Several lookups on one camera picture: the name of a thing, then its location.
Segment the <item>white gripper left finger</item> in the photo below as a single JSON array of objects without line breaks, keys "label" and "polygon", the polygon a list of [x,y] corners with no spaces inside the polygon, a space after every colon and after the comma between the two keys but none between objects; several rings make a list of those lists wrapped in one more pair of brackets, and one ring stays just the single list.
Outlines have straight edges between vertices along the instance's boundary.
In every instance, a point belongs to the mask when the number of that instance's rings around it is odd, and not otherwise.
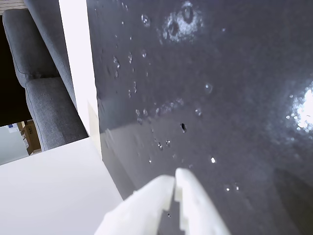
[{"label": "white gripper left finger", "polygon": [[170,208],[175,178],[161,175],[105,214],[96,235],[156,235],[163,211]]}]

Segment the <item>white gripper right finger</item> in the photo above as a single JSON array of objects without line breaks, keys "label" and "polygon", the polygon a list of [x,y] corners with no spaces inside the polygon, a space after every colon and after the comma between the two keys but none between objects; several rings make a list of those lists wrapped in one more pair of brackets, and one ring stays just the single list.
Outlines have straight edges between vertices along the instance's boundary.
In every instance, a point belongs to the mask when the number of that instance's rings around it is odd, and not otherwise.
[{"label": "white gripper right finger", "polygon": [[229,229],[196,176],[188,169],[177,168],[175,179],[179,229],[186,235],[229,235]]}]

